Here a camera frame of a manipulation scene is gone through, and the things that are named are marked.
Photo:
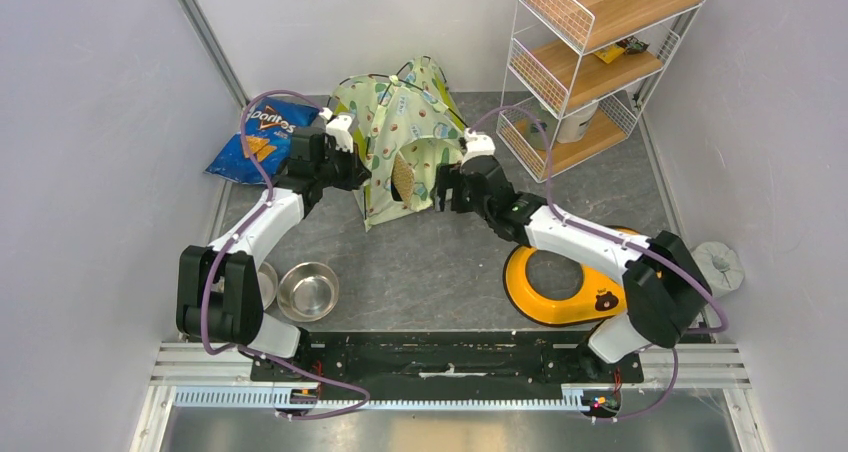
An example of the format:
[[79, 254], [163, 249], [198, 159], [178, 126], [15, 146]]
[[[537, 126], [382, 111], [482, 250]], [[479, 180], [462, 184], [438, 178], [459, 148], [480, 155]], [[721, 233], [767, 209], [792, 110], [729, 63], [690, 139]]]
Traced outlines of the green avocado pet tent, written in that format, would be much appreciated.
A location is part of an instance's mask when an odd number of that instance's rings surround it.
[[401, 147], [418, 139], [451, 139], [458, 142], [465, 128], [455, 125], [438, 99], [418, 90], [393, 85], [382, 97], [382, 86], [373, 81], [343, 89], [341, 104], [328, 105], [335, 113], [349, 112], [358, 120], [353, 132], [358, 154], [371, 172], [371, 178], [354, 191], [366, 229], [411, 215], [394, 188], [392, 170]]

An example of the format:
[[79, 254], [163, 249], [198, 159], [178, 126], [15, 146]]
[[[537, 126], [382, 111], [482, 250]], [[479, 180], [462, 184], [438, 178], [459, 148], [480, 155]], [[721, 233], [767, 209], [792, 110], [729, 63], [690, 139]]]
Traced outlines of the steel bowl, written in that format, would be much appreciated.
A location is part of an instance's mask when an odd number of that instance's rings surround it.
[[262, 262], [257, 269], [262, 306], [267, 310], [276, 300], [278, 288], [278, 275], [274, 267], [268, 262]]
[[285, 317], [307, 323], [326, 317], [339, 297], [340, 283], [333, 269], [320, 262], [304, 262], [283, 276], [276, 300]]

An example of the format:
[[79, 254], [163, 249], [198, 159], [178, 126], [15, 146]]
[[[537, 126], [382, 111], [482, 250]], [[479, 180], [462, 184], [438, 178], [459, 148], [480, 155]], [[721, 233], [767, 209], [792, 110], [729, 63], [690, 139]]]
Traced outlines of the green avocado print mat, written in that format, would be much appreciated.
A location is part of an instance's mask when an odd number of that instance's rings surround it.
[[453, 164], [460, 156], [458, 142], [451, 139], [424, 138], [401, 147], [392, 181], [404, 207], [413, 212], [432, 207], [438, 167]]

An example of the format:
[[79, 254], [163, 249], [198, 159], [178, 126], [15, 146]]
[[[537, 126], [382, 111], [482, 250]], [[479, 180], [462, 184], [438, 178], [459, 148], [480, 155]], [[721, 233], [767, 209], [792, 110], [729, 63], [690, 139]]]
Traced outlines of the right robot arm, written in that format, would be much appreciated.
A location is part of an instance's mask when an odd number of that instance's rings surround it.
[[604, 320], [579, 347], [577, 367], [588, 380], [604, 380], [630, 353], [675, 347], [715, 303], [677, 235], [627, 234], [568, 214], [542, 196], [515, 190], [492, 156], [438, 167], [435, 194], [440, 210], [474, 212], [500, 238], [580, 262], [622, 287], [625, 311]]

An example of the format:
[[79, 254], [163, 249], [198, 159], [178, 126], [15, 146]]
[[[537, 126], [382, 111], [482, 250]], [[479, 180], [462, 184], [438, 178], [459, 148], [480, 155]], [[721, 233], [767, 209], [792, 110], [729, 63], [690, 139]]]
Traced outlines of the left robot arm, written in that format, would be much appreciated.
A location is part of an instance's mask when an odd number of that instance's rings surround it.
[[258, 267], [326, 188], [352, 191], [369, 178], [352, 129], [351, 116], [342, 114], [325, 126], [296, 131], [288, 158], [250, 211], [209, 245], [181, 253], [176, 325], [208, 354], [241, 347], [275, 356], [276, 368], [290, 380], [311, 373], [314, 355], [300, 345], [301, 329], [266, 313]]

